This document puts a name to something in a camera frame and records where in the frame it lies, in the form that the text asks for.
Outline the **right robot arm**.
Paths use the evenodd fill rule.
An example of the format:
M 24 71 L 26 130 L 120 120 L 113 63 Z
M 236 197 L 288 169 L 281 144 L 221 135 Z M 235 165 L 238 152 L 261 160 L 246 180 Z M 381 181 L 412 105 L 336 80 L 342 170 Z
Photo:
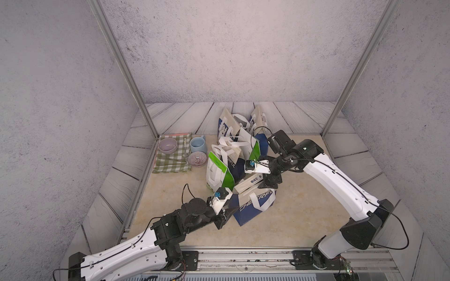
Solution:
M 378 200 L 359 187 L 331 161 L 314 141 L 296 144 L 282 131 L 269 137 L 268 144 L 276 158 L 262 157 L 263 174 L 268 187 L 277 188 L 284 172 L 304 172 L 318 181 L 349 213 L 350 219 L 340 230 L 321 238 L 311 249 L 312 265 L 326 269 L 328 262 L 349 249 L 368 249 L 394 210 L 392 203 Z

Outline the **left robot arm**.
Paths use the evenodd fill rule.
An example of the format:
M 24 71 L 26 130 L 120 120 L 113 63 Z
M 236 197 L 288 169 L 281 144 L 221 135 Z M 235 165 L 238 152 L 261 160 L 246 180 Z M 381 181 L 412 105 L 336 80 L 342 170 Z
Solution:
M 180 244 L 186 236 L 214 224 L 221 229 L 238 207 L 229 200 L 209 197 L 191 199 L 181 208 L 159 217 L 139 235 L 92 255 L 76 253 L 70 258 L 70 281 L 123 281 L 148 270 L 169 271 L 181 267 Z

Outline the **blue beige takeout bag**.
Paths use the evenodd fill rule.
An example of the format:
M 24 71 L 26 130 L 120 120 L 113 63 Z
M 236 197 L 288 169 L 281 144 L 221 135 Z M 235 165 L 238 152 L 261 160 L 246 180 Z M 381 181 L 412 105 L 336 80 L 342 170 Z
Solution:
M 275 199 L 275 189 L 266 188 L 263 175 L 256 173 L 234 186 L 229 206 L 237 208 L 234 217 L 242 227 L 257 215 L 267 211 Z

